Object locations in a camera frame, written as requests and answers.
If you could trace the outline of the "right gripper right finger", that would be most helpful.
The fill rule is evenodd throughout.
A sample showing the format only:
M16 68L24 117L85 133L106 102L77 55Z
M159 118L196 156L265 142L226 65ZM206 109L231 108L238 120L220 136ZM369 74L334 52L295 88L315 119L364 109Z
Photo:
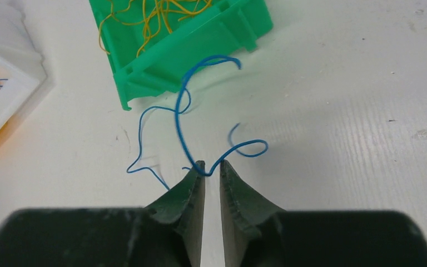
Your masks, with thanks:
M220 165L226 266L427 266L427 241L392 210L287 211Z

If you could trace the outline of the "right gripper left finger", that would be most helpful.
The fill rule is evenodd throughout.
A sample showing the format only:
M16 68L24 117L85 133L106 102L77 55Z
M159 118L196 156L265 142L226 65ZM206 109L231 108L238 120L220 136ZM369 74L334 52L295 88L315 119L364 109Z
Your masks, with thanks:
M0 266L199 266L204 168L145 207L17 210L0 226Z

